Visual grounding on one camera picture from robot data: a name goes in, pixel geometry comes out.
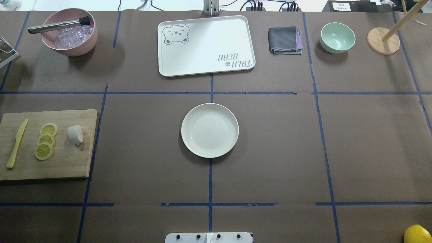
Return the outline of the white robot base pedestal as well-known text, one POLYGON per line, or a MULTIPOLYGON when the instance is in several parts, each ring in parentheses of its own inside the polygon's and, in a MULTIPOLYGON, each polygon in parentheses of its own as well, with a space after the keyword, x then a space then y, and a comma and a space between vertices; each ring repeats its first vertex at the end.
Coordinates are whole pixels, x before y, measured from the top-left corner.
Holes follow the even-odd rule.
POLYGON ((249 232, 191 232, 169 233, 165 243, 253 243, 249 232))

